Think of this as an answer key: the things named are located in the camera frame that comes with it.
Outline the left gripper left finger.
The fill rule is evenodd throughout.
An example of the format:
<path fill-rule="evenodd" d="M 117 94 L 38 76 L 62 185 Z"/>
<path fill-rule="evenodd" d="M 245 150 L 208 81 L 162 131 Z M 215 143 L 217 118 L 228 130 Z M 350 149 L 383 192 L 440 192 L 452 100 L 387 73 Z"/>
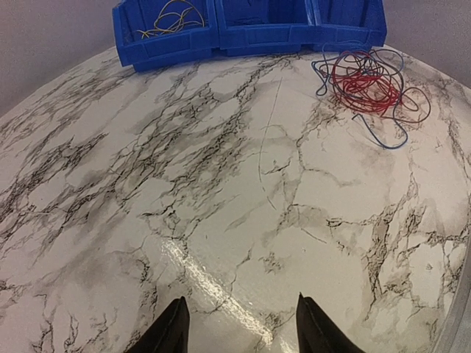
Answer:
<path fill-rule="evenodd" d="M 190 313 L 184 296 L 174 299 L 127 353 L 187 353 Z"/>

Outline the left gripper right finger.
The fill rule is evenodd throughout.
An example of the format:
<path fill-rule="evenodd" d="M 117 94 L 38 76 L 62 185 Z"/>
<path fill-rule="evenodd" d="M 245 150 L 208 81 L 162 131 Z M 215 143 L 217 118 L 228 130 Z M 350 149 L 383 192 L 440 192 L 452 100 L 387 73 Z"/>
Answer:
<path fill-rule="evenodd" d="M 296 324 L 300 353 L 364 353 L 311 297 L 301 293 Z"/>

